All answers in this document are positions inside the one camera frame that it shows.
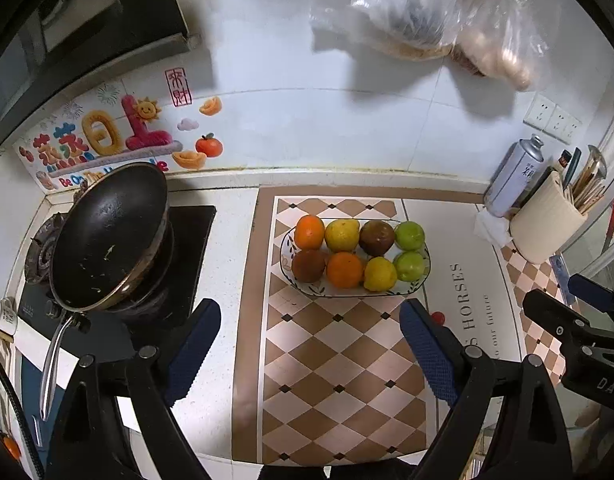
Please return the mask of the small red tomato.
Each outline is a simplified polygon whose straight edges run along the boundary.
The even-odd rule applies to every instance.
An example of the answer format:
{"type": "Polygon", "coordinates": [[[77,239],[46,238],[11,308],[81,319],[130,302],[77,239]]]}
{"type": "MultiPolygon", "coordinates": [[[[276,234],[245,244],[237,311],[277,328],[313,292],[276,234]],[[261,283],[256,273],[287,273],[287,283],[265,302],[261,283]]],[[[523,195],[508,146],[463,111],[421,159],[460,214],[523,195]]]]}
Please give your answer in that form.
{"type": "Polygon", "coordinates": [[[432,318],[439,325],[445,324],[445,315],[443,312],[439,312],[439,311],[433,312],[432,318]]]}

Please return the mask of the blue phone on counter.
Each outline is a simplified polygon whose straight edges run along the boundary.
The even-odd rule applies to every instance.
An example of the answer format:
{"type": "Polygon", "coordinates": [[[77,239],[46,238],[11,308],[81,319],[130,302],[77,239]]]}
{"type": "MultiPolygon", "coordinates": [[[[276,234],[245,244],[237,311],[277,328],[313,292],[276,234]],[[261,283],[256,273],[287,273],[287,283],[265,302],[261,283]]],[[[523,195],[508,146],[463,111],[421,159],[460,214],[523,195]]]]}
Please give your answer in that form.
{"type": "Polygon", "coordinates": [[[557,283],[561,292],[562,299],[565,304],[572,307],[575,304],[575,297],[569,291],[569,278],[570,274],[566,269],[565,261],[561,254],[554,254],[549,258],[550,266],[554,271],[554,276],[557,279],[557,283]]]}

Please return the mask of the black gas stove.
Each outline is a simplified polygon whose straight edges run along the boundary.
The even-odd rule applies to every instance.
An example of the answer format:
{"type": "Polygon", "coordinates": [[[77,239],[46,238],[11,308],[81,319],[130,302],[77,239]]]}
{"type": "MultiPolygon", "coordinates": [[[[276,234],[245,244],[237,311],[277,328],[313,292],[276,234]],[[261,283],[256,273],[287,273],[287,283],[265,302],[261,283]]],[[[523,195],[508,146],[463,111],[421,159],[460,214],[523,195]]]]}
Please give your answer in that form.
{"type": "MultiPolygon", "coordinates": [[[[130,358],[146,344],[161,344],[191,315],[196,285],[207,245],[213,206],[174,206],[154,266],[127,301],[107,311],[92,312],[69,327],[60,348],[76,358],[92,354],[100,362],[130,358]]],[[[37,266],[25,263],[14,335],[15,348],[40,365],[62,309],[53,301],[49,281],[37,266]]]]}

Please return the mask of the green apple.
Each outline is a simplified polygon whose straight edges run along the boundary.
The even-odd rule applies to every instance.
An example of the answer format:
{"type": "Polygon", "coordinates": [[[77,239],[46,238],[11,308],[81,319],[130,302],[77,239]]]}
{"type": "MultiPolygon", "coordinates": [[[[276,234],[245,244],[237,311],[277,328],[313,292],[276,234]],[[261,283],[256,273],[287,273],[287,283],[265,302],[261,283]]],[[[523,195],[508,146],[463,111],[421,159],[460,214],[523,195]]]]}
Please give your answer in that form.
{"type": "Polygon", "coordinates": [[[401,222],[395,229],[395,242],[400,249],[406,252],[419,250],[425,244],[424,230],[417,222],[401,222]]]}
{"type": "Polygon", "coordinates": [[[394,259],[397,278],[403,282],[414,282],[427,272],[426,261],[421,252],[402,252],[394,259]]]}

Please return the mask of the yellow lemon front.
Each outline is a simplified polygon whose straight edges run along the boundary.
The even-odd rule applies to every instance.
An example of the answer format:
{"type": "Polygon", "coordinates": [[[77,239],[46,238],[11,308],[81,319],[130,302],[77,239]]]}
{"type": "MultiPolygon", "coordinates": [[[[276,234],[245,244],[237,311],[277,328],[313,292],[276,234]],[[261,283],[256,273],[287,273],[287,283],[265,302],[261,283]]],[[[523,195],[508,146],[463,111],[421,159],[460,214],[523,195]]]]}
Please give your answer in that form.
{"type": "Polygon", "coordinates": [[[365,266],[363,287],[369,292],[386,292],[397,282],[397,271],[394,264],[384,257],[374,257],[365,266]]]}

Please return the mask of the dark orange front left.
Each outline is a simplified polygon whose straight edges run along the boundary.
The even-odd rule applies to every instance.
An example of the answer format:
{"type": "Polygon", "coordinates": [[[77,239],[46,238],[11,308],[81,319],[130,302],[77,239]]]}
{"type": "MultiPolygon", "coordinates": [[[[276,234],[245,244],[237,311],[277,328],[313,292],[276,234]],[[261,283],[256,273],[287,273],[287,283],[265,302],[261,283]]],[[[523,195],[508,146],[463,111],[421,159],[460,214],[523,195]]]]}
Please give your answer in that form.
{"type": "Polygon", "coordinates": [[[321,279],[327,265],[324,252],[316,249],[304,249],[298,252],[292,261],[292,272],[296,281],[314,283],[321,279]]]}

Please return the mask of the white folded tissue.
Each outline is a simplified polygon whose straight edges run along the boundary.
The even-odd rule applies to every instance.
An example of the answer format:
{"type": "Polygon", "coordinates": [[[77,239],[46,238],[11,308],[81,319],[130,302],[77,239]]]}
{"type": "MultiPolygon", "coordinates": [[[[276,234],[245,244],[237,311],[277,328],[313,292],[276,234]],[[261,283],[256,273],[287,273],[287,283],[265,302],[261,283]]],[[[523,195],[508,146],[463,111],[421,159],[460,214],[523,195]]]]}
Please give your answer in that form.
{"type": "Polygon", "coordinates": [[[512,240],[509,224],[508,219],[495,217],[486,209],[483,209],[476,214],[474,234],[493,246],[502,248],[512,240]]]}

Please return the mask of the white patterned fruit plate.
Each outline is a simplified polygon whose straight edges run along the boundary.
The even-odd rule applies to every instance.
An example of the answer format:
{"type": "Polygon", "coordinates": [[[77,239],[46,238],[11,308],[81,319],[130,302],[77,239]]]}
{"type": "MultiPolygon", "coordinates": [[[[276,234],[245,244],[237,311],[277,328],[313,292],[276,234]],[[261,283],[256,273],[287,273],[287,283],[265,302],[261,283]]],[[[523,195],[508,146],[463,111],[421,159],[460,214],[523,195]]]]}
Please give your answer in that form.
{"type": "Polygon", "coordinates": [[[279,252],[286,281],[313,298],[409,296],[432,268],[422,226],[411,221],[305,214],[279,252]]]}

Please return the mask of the orange front middle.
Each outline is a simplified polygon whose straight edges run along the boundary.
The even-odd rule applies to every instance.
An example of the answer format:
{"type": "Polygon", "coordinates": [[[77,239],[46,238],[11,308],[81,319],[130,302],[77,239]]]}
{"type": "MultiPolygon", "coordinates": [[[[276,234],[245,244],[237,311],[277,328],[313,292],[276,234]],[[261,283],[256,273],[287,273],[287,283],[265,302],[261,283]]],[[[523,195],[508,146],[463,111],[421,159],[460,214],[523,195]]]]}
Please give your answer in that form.
{"type": "Polygon", "coordinates": [[[336,252],[327,263],[327,279],[340,289],[358,287],[363,280],[365,267],[362,260],[352,252],[336,252]]]}

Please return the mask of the orange back left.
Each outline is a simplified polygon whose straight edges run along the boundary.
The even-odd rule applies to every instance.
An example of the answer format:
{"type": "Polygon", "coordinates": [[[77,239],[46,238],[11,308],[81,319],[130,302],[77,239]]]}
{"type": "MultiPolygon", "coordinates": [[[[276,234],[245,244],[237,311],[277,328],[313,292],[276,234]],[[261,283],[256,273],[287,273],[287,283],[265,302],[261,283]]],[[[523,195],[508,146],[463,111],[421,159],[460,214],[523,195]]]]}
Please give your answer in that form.
{"type": "Polygon", "coordinates": [[[302,216],[296,225],[294,243],[301,250],[318,250],[324,240],[324,223],[313,214],[302,216]]]}

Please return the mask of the silver spray can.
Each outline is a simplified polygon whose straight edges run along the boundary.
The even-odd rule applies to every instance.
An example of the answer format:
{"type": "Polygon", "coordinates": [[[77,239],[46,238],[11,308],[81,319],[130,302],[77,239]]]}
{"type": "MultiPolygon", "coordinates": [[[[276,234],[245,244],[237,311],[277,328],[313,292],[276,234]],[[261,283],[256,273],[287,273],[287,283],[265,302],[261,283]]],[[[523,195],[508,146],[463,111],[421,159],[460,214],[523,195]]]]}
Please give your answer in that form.
{"type": "Polygon", "coordinates": [[[542,139],[533,134],[511,148],[484,196],[484,205],[494,217],[503,217],[530,184],[544,163],[542,139]]]}

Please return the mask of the clear plastic bag right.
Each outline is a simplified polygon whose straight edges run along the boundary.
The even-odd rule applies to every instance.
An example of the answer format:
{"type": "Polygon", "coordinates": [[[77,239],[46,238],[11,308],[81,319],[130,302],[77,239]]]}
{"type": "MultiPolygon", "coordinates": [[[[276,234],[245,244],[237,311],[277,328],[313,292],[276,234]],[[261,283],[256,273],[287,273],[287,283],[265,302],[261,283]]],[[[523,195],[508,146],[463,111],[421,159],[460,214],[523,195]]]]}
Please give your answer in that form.
{"type": "Polygon", "coordinates": [[[531,0],[462,0],[450,56],[470,74],[533,90],[547,70],[548,46],[531,0]]]}

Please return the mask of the clear plastic bag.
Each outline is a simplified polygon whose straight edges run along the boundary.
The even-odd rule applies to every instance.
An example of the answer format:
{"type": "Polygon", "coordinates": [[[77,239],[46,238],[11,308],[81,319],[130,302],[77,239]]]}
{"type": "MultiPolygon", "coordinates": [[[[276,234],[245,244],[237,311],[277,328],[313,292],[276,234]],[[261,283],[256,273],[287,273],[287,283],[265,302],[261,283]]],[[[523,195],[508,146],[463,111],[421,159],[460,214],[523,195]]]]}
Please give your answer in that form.
{"type": "Polygon", "coordinates": [[[449,55],[460,28],[461,0],[313,0],[314,29],[343,35],[392,58],[449,55]]]}
{"type": "Polygon", "coordinates": [[[470,74],[533,90],[547,70],[548,46],[531,0],[462,0],[450,56],[470,74]]]}

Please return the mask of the black range hood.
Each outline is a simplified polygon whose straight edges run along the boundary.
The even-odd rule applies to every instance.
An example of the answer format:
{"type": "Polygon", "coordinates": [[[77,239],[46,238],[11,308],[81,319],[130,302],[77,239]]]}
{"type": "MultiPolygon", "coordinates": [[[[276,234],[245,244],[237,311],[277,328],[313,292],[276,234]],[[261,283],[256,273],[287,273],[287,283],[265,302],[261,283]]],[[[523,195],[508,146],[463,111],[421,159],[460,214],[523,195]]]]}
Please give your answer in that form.
{"type": "Polygon", "coordinates": [[[0,153],[107,79],[189,50],[178,0],[0,0],[0,153]]]}

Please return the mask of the clear plastic bag left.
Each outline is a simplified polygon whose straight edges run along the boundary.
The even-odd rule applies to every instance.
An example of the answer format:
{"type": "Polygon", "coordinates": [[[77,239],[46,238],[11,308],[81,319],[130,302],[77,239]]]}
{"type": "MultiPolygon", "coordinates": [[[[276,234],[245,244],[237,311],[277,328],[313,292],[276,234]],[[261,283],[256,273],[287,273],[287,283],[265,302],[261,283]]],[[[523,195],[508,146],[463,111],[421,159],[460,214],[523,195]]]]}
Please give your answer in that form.
{"type": "Polygon", "coordinates": [[[460,28],[461,0],[313,0],[314,29],[343,35],[392,58],[449,55],[460,28]]]}

